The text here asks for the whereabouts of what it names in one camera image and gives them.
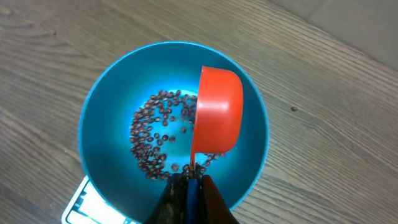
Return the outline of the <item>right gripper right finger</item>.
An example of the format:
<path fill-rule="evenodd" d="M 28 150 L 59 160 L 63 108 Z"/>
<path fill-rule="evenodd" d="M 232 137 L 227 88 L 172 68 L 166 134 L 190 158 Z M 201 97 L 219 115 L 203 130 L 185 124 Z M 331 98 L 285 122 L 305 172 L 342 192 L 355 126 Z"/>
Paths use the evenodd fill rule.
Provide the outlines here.
<path fill-rule="evenodd" d="M 200 224 L 239 224 L 209 175 L 204 175 L 201 180 L 198 222 Z"/>

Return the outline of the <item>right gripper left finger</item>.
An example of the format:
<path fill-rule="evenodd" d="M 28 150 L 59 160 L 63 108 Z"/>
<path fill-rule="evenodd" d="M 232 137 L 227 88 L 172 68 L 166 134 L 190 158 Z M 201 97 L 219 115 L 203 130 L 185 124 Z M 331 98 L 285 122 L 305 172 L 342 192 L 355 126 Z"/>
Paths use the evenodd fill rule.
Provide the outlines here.
<path fill-rule="evenodd" d="M 187 185 L 186 175 L 171 175 L 160 200 L 144 224 L 184 224 Z"/>

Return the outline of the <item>red scoop with blue handle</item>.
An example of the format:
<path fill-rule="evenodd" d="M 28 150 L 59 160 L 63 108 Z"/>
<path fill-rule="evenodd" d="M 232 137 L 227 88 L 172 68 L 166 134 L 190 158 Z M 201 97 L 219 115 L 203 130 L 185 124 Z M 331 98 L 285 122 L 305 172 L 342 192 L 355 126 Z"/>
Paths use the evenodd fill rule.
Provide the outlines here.
<path fill-rule="evenodd" d="M 243 117 L 243 86 L 230 70 L 201 68 L 197 112 L 190 153 L 190 174 L 186 194 L 185 223 L 198 222 L 198 200 L 201 189 L 197 153 L 222 154 L 236 144 Z"/>

